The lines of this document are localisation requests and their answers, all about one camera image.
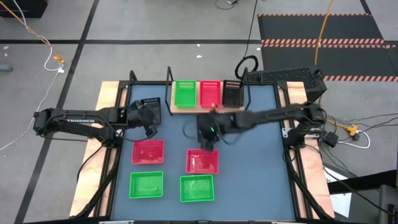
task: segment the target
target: green plastic basket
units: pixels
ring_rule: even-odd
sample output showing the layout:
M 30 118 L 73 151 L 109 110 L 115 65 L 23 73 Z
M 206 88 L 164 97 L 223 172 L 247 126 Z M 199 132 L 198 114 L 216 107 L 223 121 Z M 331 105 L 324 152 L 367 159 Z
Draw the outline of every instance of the green plastic basket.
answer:
M 178 108 L 194 108 L 197 105 L 197 81 L 175 81 L 174 104 Z
M 207 202 L 214 200 L 213 175 L 180 177 L 181 202 Z
M 134 172 L 130 176 L 130 198 L 163 196 L 163 172 Z

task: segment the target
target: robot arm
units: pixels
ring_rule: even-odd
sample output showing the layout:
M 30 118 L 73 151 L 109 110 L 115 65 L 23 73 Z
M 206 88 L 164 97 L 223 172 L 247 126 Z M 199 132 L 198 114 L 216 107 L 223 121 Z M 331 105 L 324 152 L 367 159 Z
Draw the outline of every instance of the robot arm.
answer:
M 128 107 L 110 107 L 98 111 L 63 110 L 49 108 L 34 114 L 33 129 L 37 135 L 65 132 L 78 134 L 89 138 L 96 138 L 106 147 L 117 147 L 121 144 L 121 137 L 117 129 L 144 127 L 146 135 L 154 136 L 160 119 L 152 109 L 140 101 L 133 102 Z M 100 124 L 102 127 L 87 124 Z
M 304 136 L 312 129 L 325 124 L 325 111 L 313 103 L 292 104 L 274 110 L 252 112 L 240 111 L 218 114 L 215 110 L 209 114 L 197 116 L 198 140 L 202 149 L 212 151 L 214 143 L 228 133 L 241 133 L 258 124 L 294 119 L 299 122 L 296 128 L 288 132 L 285 143 L 288 146 L 302 147 Z

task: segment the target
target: floor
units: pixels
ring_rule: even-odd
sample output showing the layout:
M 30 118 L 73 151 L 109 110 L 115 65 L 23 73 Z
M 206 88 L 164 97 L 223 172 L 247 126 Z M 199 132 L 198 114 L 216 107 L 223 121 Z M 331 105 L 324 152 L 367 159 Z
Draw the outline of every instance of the floor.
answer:
M 384 39 L 398 40 L 395 22 L 398 16 L 394 11 L 398 2 L 366 2 Z M 172 67 L 175 78 L 234 78 L 234 68 L 246 48 L 254 7 L 254 0 L 240 1 L 228 11 L 215 7 L 214 0 L 99 0 L 88 40 L 146 41 L 84 45 L 66 98 L 60 99 L 60 95 L 64 96 L 62 88 L 93 3 L 94 0 L 49 0 L 43 18 L 27 20 L 46 38 L 65 40 L 64 44 L 54 45 L 66 61 L 65 73 L 55 81 L 42 109 L 58 104 L 68 109 L 93 110 L 101 82 L 125 80 L 131 69 L 140 80 L 164 80 L 167 66 Z M 218 4 L 229 6 L 224 0 L 219 0 Z M 260 0 L 257 13 L 325 13 L 327 7 L 328 0 Z M 364 9 L 360 0 L 335 0 L 332 12 L 363 13 Z M 0 142 L 3 146 L 26 130 L 55 73 L 43 68 L 49 54 L 46 46 L 23 41 L 21 44 L 2 42 L 34 39 L 16 20 L 0 18 L 0 27 L 0 62 L 14 67 L 12 73 L 0 73 Z M 260 39 L 256 19 L 252 39 Z M 251 44 L 248 55 L 260 57 L 259 47 L 259 44 Z M 358 119 L 398 111 L 394 101 L 394 96 L 398 96 L 397 83 L 326 82 L 326 85 L 328 91 L 322 98 L 322 105 L 337 118 Z M 367 124 L 385 120 L 387 118 L 381 117 Z M 337 133 L 346 136 L 343 130 Z M 339 144 L 331 151 L 357 175 L 396 168 L 397 128 L 372 129 L 368 134 L 371 138 L 369 149 Z M 366 140 L 362 138 L 359 144 L 365 145 Z M 24 218 L 25 222 L 32 222 L 68 217 L 85 143 L 52 141 L 40 175 L 30 180 L 35 167 L 40 170 L 40 166 L 35 165 L 42 145 L 43 139 L 29 131 L 16 144 L 0 152 L 1 223 L 15 221 L 29 181 L 29 189 L 35 187 L 35 190 L 29 191 L 32 192 L 30 205 L 27 203 L 30 197 L 27 197 L 22 206 L 26 213 L 20 212 L 18 220 Z M 332 164 L 326 156 L 323 158 Z

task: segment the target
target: black basket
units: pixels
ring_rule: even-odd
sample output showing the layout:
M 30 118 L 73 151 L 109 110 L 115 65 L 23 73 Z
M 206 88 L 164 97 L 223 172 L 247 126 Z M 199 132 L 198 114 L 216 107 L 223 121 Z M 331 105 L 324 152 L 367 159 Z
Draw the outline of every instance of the black basket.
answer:
M 243 106 L 243 82 L 224 80 L 223 106 L 229 108 Z
M 142 99 L 141 103 L 148 108 L 150 108 L 154 113 L 156 117 L 156 122 L 159 125 L 162 121 L 161 117 L 161 112 L 160 112 L 160 98 L 148 98 L 148 99 Z

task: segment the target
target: red basket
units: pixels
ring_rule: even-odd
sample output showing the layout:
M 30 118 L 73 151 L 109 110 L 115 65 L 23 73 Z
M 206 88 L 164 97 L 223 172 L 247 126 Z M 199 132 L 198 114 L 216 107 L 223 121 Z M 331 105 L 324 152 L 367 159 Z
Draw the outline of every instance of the red basket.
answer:
M 221 82 L 200 81 L 200 106 L 211 109 L 211 104 L 221 105 Z
M 146 140 L 135 142 L 132 147 L 133 164 L 161 164 L 164 158 L 163 140 Z
M 207 152 L 203 149 L 188 149 L 187 173 L 218 174 L 218 150 Z

